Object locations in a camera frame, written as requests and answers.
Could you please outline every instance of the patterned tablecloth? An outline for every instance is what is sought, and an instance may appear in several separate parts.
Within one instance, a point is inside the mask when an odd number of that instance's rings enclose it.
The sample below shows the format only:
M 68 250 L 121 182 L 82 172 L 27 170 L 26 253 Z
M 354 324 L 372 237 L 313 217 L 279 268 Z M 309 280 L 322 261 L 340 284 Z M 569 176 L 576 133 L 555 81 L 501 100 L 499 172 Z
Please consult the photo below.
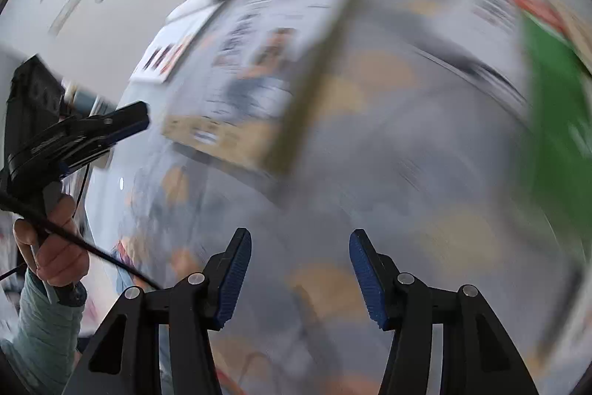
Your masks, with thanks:
M 314 126 L 282 183 L 161 135 L 184 79 L 245 0 L 229 3 L 170 82 L 126 89 L 121 105 L 149 103 L 152 124 L 117 145 L 107 171 L 94 170 L 92 235 L 171 286 L 223 250 L 237 227 L 250 230 L 253 255 L 235 315 L 211 333 L 218 367 L 244 393 L 377 393 L 392 333 L 369 319 L 349 262 L 358 227 L 428 285 L 476 285 L 536 369 L 571 267 L 521 235 L 506 209 L 524 124 L 416 48 L 438 51 L 426 25 L 448 1 L 359 1 Z M 134 283 L 110 274 L 119 292 Z M 440 366 L 436 356 L 434 374 Z M 438 386 L 432 379 L 430 393 Z

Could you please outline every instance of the person's arm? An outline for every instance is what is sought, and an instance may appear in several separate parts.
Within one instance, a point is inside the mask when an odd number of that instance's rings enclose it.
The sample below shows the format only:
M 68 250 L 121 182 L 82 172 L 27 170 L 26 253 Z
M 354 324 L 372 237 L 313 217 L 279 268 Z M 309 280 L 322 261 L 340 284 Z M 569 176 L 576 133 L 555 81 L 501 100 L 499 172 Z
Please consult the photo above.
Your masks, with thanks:
M 75 232 L 74 209 L 73 199 L 63 197 L 49 219 Z M 88 253 L 51 235 L 33 258 L 33 227 L 18 220 L 14 234 L 29 269 L 21 294 L 17 334 L 12 342 L 1 341 L 0 347 L 27 390 L 35 395 L 60 395 L 72 373 L 86 291 L 77 284 L 81 295 L 77 297 L 78 306 L 52 305 L 40 278 L 53 286 L 76 284 L 88 273 Z

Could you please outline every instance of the green object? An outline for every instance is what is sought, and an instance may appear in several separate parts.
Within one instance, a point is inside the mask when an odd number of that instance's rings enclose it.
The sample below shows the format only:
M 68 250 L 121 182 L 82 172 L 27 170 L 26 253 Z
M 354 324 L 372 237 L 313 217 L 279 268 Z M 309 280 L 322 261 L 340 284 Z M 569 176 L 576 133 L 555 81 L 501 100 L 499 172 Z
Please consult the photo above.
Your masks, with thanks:
M 534 75 L 523 188 L 556 240 L 588 258 L 592 130 L 582 77 L 589 74 L 561 34 L 524 12 L 523 24 Z

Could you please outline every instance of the human hand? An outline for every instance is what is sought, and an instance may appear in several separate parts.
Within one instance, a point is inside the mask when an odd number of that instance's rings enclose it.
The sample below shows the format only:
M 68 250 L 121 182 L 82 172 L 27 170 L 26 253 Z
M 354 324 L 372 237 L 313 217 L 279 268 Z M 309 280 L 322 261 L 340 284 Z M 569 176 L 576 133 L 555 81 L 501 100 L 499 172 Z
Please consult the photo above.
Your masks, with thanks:
M 66 231 L 78 234 L 72 219 L 75 210 L 74 199 L 64 195 L 47 218 Z M 15 221 L 14 237 L 31 271 L 54 287 L 77 283 L 88 273 L 88 252 L 57 234 L 47 237 L 36 256 L 33 256 L 31 245 L 37 242 L 37 233 L 29 222 L 23 219 Z

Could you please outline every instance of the black object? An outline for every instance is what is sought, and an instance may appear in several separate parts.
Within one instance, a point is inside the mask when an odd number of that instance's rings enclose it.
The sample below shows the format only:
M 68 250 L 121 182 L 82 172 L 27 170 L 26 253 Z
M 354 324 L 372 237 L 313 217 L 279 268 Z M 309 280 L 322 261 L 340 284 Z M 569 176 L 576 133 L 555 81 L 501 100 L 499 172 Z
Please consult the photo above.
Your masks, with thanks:
M 124 291 L 88 343 L 63 395 L 161 395 L 159 324 L 169 324 L 175 395 L 221 395 L 207 330 L 220 330 L 232 316 L 250 254 L 250 233 L 239 228 L 202 274 L 168 289 Z
M 70 117 L 60 123 L 63 95 L 61 84 L 36 56 L 14 72 L 7 102 L 0 186 L 42 216 L 59 201 L 61 179 L 149 124 L 147 106 L 141 102 L 109 115 L 81 120 Z M 42 244 L 47 233 L 37 228 L 37 234 Z M 76 302 L 73 285 L 44 286 L 51 302 Z
M 377 253 L 364 230 L 350 238 L 350 258 L 371 318 L 395 330 L 379 395 L 424 395 L 431 326 L 444 326 L 440 395 L 537 395 L 516 347 L 472 285 L 430 288 Z

